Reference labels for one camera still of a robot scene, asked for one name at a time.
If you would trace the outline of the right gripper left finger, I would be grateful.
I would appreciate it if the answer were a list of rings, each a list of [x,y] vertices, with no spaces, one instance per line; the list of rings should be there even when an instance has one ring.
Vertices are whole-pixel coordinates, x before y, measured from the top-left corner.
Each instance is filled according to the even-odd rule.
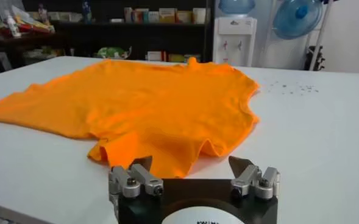
[[[164,193],[163,180],[150,173],[152,156],[135,159],[128,169],[114,166],[108,175],[108,193],[110,197],[122,195],[137,198],[144,187],[145,193],[160,197]]]

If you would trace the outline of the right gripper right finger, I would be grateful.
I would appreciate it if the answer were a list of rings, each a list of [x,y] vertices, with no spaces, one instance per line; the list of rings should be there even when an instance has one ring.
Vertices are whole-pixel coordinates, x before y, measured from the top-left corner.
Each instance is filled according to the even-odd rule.
[[[229,165],[234,179],[231,180],[231,195],[235,199],[244,198],[253,190],[255,196],[262,200],[279,197],[280,172],[274,167],[267,167],[262,172],[249,159],[229,156]]]

